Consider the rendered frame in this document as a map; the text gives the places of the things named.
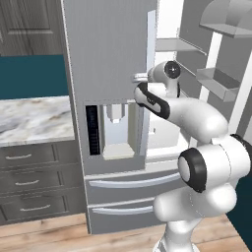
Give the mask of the dark grey base cabinet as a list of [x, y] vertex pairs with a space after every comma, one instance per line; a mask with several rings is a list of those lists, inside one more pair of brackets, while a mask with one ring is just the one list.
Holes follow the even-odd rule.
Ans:
[[35, 189], [22, 192], [0, 193], [0, 204], [10, 200], [22, 199], [33, 196], [63, 196], [66, 204], [64, 213], [45, 215], [35, 218], [6, 220], [0, 210], [0, 225], [17, 223], [23, 221], [36, 221], [46, 218], [73, 215], [83, 213], [86, 210], [85, 189], [83, 172], [80, 163], [78, 145], [74, 141], [64, 141], [58, 143], [44, 143], [53, 146], [56, 161], [47, 163], [35, 163], [21, 166], [0, 167], [0, 174], [20, 171], [59, 171], [61, 174], [61, 186], [54, 186], [42, 189]]

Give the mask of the rounded grey door bin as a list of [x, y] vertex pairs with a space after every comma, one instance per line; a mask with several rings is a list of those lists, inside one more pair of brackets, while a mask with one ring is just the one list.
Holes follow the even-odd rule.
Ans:
[[200, 26], [232, 38], [252, 37], [252, 0], [213, 0]]

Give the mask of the low grey fridge drawer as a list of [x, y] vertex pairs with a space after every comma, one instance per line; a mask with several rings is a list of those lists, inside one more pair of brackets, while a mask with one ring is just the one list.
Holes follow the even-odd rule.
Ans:
[[117, 202], [112, 204], [90, 205], [88, 207], [88, 223], [90, 234], [105, 234], [118, 231], [126, 231], [160, 225], [154, 211], [147, 214], [132, 216], [109, 216], [100, 215], [93, 212], [93, 208], [127, 209], [140, 208], [153, 205], [153, 198], [128, 202]]

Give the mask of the open grey fridge door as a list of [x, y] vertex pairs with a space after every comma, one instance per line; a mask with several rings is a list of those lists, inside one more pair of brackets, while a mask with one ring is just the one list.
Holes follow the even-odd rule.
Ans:
[[[252, 140], [252, 37], [232, 38], [200, 26], [205, 8], [213, 0], [185, 0], [180, 37], [201, 47], [196, 51], [178, 52], [176, 60], [182, 71], [181, 90], [216, 108], [228, 121], [229, 131]], [[235, 101], [224, 102], [197, 79], [198, 69], [218, 68], [240, 82]]]

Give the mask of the dark grey wall cupboard door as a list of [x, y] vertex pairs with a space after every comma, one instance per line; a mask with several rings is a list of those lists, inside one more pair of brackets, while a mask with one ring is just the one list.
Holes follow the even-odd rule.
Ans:
[[0, 56], [62, 53], [60, 0], [0, 0]]

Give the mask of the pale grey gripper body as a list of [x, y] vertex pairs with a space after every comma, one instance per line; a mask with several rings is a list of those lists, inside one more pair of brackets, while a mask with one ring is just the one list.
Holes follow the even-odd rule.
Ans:
[[132, 77], [133, 83], [147, 83], [149, 81], [149, 77], [147, 73], [137, 73]]

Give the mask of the boxy grey door bin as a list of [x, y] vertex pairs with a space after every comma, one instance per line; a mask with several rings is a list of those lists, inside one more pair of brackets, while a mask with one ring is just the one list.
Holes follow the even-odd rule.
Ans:
[[198, 69], [196, 79], [222, 101], [235, 101], [240, 82], [218, 68]]

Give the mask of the tall grey fridge drawer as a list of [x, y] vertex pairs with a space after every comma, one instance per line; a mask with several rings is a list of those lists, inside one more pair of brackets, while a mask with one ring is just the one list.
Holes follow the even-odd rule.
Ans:
[[135, 181], [162, 177], [178, 172], [177, 161], [167, 160], [160, 162], [149, 162], [147, 168], [141, 171], [123, 172], [116, 174], [106, 174], [97, 176], [88, 176], [85, 178], [86, 192], [89, 205], [98, 205], [106, 203], [116, 203], [131, 200], [140, 200], [144, 198], [152, 198], [163, 192], [184, 187], [182, 179], [174, 180], [164, 184], [133, 188], [133, 189], [117, 189], [117, 188], [99, 188], [92, 187], [89, 181], [105, 180], [105, 181]]

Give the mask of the grey fridge shelf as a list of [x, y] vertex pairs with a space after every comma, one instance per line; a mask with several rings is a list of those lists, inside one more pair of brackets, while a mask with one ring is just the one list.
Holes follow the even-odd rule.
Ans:
[[197, 51], [204, 55], [206, 52], [182, 38], [158, 38], [156, 42], [156, 52], [175, 52], [175, 51]]

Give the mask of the dark grey cabinet drawer front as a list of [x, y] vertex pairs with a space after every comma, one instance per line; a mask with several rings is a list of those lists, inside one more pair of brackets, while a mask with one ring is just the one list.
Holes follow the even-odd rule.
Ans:
[[[32, 154], [30, 158], [7, 160], [5, 156], [23, 156]], [[0, 148], [0, 167], [21, 166], [35, 163], [56, 161], [55, 152], [51, 144], [23, 145]]]
[[[29, 182], [39, 179], [37, 184], [30, 186], [16, 186], [16, 182]], [[61, 186], [61, 174], [59, 171], [20, 171], [0, 174], [0, 193], [30, 191], [54, 186]]]
[[[21, 208], [42, 207], [48, 204], [50, 204], [51, 207], [45, 210], [20, 212]], [[7, 221], [16, 221], [19, 219], [64, 213], [66, 211], [66, 204], [63, 196], [33, 196], [1, 203], [0, 210]]]

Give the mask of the grey fridge door with dispenser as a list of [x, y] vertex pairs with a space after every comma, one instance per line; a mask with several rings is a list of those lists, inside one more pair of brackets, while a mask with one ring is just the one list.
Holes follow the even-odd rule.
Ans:
[[135, 102], [132, 77], [148, 72], [148, 13], [158, 0], [61, 2], [83, 173], [142, 170], [150, 113]]

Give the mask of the white fridge interior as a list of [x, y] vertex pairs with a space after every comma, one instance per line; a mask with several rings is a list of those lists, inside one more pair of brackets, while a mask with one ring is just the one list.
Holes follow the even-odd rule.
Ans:
[[[182, 13], [185, 0], [158, 0], [157, 39], [180, 37]], [[175, 60], [178, 52], [156, 52], [155, 64]], [[180, 129], [150, 115], [147, 162], [175, 159], [188, 148], [188, 141]]]

